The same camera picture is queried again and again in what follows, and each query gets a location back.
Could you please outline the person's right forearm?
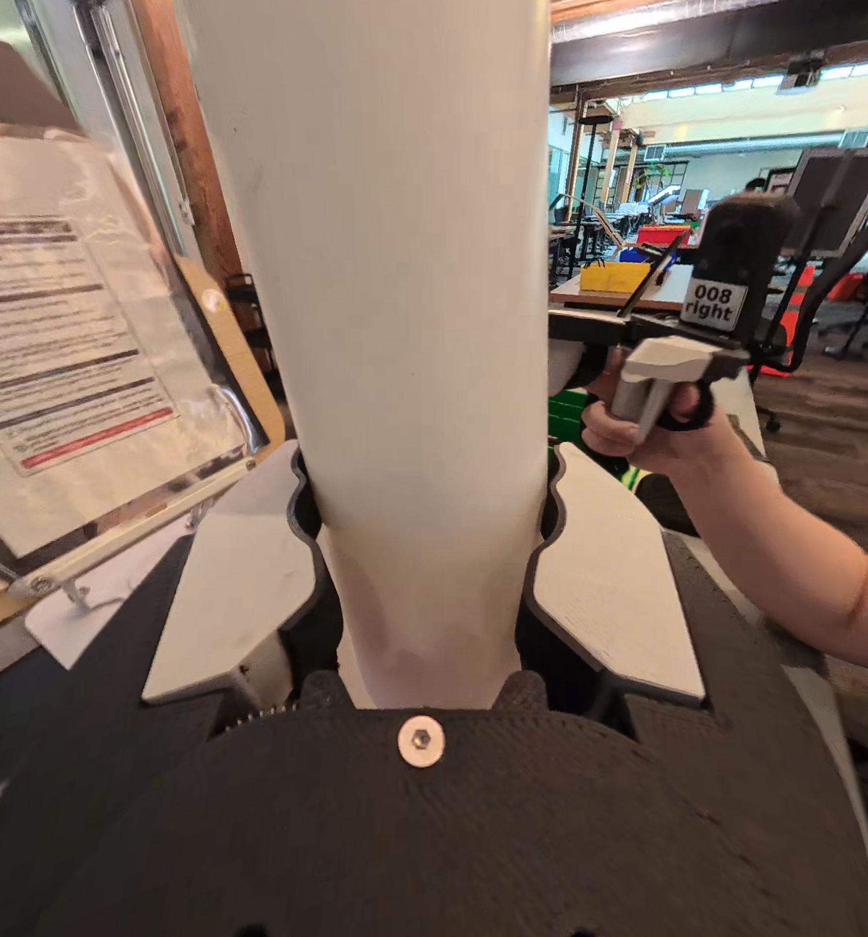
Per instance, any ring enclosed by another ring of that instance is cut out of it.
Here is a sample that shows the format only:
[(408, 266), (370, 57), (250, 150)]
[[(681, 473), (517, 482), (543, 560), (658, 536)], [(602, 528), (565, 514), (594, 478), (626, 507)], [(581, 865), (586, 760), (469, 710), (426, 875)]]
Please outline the person's right forearm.
[(789, 498), (747, 452), (669, 478), (727, 577), (792, 636), (868, 668), (868, 553)]

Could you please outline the white plastic water bottle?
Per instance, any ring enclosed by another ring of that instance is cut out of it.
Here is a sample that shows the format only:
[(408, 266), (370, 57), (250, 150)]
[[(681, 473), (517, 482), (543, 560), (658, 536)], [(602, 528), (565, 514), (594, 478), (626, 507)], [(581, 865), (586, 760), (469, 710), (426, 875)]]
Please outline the white plastic water bottle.
[(546, 490), (549, 2), (178, 2), (384, 709), (488, 709)]

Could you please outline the white top neighbouring desk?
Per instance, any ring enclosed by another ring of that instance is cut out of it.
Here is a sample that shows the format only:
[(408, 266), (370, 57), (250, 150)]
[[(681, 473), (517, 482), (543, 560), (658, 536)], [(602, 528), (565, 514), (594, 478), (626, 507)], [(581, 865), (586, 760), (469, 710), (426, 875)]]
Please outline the white top neighbouring desk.
[[(689, 265), (673, 264), (662, 275), (659, 285), (649, 287), (635, 312), (647, 314), (678, 314), (689, 306), (711, 301), (725, 304), (733, 311), (741, 310), (748, 289), (727, 282), (703, 282), (691, 277)], [(587, 292), (579, 289), (580, 273), (567, 280), (549, 295), (550, 317), (577, 321), (620, 322), (616, 313), (630, 294)]]

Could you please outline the black utility cart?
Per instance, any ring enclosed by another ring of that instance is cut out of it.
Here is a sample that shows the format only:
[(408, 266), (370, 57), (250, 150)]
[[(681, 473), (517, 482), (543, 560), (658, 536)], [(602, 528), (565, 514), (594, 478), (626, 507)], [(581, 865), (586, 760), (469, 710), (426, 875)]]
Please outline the black utility cart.
[(225, 285), (234, 317), (259, 368), (265, 375), (276, 373), (274, 349), (252, 275), (245, 272), (230, 275)]

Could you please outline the grey board on stand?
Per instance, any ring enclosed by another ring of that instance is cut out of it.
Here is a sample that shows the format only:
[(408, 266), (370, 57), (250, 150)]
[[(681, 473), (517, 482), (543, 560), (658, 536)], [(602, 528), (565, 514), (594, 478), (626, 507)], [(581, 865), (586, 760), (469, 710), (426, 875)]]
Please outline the grey board on stand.
[(788, 196), (799, 216), (781, 256), (819, 260), (840, 256), (868, 217), (868, 147), (804, 150)]

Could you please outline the ceiling projector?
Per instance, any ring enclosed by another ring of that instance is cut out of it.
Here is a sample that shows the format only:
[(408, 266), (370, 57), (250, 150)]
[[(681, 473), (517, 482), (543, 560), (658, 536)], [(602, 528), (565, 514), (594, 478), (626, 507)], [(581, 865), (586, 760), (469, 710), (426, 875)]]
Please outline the ceiling projector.
[(826, 65), (825, 56), (817, 51), (793, 59), (781, 79), (776, 94), (797, 95), (815, 88)]

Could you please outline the yellow plastic bin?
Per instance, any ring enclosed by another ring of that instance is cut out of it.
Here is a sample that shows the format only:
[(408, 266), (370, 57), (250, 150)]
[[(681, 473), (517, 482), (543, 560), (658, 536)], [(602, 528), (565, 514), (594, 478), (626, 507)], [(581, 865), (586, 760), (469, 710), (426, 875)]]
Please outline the yellow plastic bin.
[(598, 262), (586, 264), (579, 276), (580, 291), (600, 293), (634, 292), (651, 273), (651, 264), (635, 262)]

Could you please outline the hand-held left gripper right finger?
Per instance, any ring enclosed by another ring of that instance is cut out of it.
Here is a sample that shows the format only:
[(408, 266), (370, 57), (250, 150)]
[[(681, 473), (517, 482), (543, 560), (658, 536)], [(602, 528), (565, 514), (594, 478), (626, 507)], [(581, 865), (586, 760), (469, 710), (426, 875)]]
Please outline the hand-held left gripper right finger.
[(594, 673), (579, 688), (590, 707), (612, 693), (700, 707), (707, 689), (659, 523), (573, 443), (552, 463), (525, 609)]

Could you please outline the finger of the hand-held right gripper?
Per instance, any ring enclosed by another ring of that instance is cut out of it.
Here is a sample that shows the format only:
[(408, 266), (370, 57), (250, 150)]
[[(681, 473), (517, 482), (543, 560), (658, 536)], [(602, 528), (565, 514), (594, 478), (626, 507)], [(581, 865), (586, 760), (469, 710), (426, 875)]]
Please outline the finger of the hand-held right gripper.
[(569, 340), (548, 341), (548, 391), (585, 389), (605, 370), (610, 349)]

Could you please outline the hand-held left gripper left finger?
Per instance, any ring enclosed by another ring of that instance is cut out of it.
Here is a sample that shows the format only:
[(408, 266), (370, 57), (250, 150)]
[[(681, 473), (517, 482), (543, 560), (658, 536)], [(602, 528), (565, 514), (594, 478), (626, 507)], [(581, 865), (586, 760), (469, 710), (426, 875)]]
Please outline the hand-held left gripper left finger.
[(284, 707), (326, 668), (322, 526), (298, 447), (278, 447), (209, 509), (190, 546), (142, 700), (223, 693)]

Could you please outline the green plastic bin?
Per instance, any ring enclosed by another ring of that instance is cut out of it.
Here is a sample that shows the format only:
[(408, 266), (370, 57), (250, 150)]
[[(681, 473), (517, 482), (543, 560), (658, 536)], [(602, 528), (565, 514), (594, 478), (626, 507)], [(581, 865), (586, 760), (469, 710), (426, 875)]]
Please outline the green plastic bin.
[(569, 442), (593, 462), (613, 476), (622, 486), (634, 492), (640, 480), (640, 470), (624, 456), (601, 454), (589, 448), (584, 439), (583, 412), (599, 398), (584, 389), (564, 390), (548, 400), (549, 447)]

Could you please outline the person's right hand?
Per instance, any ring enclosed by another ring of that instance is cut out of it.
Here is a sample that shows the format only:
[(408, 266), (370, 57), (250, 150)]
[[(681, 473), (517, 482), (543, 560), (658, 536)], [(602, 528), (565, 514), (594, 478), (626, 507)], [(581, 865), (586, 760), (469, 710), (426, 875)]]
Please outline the person's right hand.
[(582, 438), (591, 450), (627, 457), (636, 467), (667, 476), (680, 496), (692, 493), (711, 504), (747, 506), (781, 498), (775, 473), (753, 457), (720, 405), (704, 428), (653, 428), (645, 439), (637, 425), (615, 418), (611, 404), (624, 359), (624, 352), (611, 352), (588, 386), (598, 397), (582, 415)]

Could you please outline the black framed marker sign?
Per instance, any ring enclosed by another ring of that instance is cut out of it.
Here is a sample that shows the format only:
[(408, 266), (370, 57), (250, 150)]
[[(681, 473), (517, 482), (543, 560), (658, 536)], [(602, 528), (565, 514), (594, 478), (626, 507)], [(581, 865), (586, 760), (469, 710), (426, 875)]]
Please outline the black framed marker sign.
[(640, 285), (635, 289), (635, 291), (630, 295), (620, 310), (618, 310), (616, 313), (616, 318), (618, 320), (627, 320), (630, 314), (638, 306), (640, 300), (645, 297), (649, 287), (660, 284), (662, 275), (672, 264), (677, 249), (682, 245), (686, 237), (687, 232), (683, 230), (678, 233), (674, 239), (661, 251), (656, 251), (655, 248), (651, 247), (650, 245), (646, 247), (651, 259), (649, 270), (641, 281)]

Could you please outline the acrylic sign stand wooden board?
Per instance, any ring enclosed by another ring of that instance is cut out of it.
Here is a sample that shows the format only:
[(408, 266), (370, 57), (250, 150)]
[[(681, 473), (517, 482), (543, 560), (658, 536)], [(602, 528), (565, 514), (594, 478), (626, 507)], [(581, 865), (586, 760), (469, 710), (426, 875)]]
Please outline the acrylic sign stand wooden board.
[(206, 288), (105, 150), (0, 123), (0, 629), (53, 594), (88, 610), (89, 571), (285, 441)]

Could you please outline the wooden post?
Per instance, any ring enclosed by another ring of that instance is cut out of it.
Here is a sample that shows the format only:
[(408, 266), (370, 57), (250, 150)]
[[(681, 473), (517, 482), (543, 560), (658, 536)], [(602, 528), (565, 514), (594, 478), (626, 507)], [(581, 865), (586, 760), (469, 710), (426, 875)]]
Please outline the wooden post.
[[(202, 262), (226, 292), (227, 277), (248, 272), (233, 233), (174, 3), (135, 1), (133, 7), (181, 171)], [(285, 404), (287, 396), (278, 369), (264, 374), (264, 380), (276, 401)]]

